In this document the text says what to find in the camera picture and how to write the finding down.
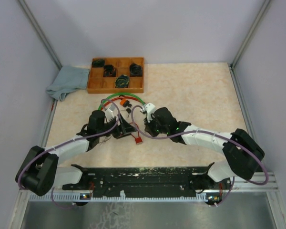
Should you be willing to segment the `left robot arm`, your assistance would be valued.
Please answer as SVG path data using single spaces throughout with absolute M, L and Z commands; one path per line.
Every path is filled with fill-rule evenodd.
M 32 147 L 20 166 L 15 181 L 20 188 L 38 196 L 47 194 L 53 187 L 74 184 L 79 189 L 87 188 L 90 178 L 75 166 L 58 166 L 79 154 L 92 150 L 101 137 L 119 139 L 136 132 L 122 115 L 95 110 L 76 136 L 65 143 L 49 147 Z

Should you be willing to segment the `green cable lock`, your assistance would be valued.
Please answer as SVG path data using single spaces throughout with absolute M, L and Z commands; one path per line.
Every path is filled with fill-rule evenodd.
M 114 94 L 111 94 L 109 95 L 108 97 L 106 97 L 106 99 L 109 99 L 109 100 L 114 100 L 114 99 L 131 99 L 131 100 L 136 100 L 138 102 L 140 102 L 141 104 L 145 104 L 145 101 L 143 99 L 141 99 L 139 96 L 135 95 L 135 94 L 132 94 L 132 93 L 114 93 Z

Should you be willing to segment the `red cable lock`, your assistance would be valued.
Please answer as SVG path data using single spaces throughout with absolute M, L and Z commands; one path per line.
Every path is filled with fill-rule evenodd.
M 104 100 L 101 102 L 101 104 L 99 105 L 98 109 L 99 110 L 102 110 L 103 107 L 105 107 L 106 105 L 108 105 L 110 103 L 110 101 L 116 101 L 116 100 L 122 100 L 122 99 L 125 99 L 126 96 L 125 95 L 120 95 L 116 98 L 110 98 L 110 99 L 107 99 L 107 100 Z

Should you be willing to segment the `red cable padlock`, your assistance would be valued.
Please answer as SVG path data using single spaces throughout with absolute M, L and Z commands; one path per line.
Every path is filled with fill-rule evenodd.
M 133 134 L 131 134 L 131 136 L 134 138 L 137 145 L 140 145 L 143 143 L 143 140 L 142 140 L 139 132 L 137 132 L 137 136 L 134 136 Z

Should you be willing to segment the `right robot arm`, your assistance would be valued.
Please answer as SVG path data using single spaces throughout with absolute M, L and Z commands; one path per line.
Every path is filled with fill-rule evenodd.
M 265 156 L 262 148 L 243 129 L 232 133 L 199 128 L 177 121 L 166 107 L 157 109 L 152 103 L 143 106 L 145 132 L 155 139 L 170 139 L 184 145 L 202 146 L 225 156 L 221 162 L 210 165 L 203 177 L 204 185 L 213 189 L 220 181 L 238 176 L 249 181 Z

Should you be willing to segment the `orange black padlock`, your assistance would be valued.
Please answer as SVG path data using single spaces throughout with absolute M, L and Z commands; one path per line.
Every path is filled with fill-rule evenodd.
M 127 99 L 122 99 L 122 100 L 120 101 L 120 105 L 123 106 L 123 107 L 129 107 L 129 108 L 132 107 L 132 104 L 131 104 L 130 101 L 127 100 Z

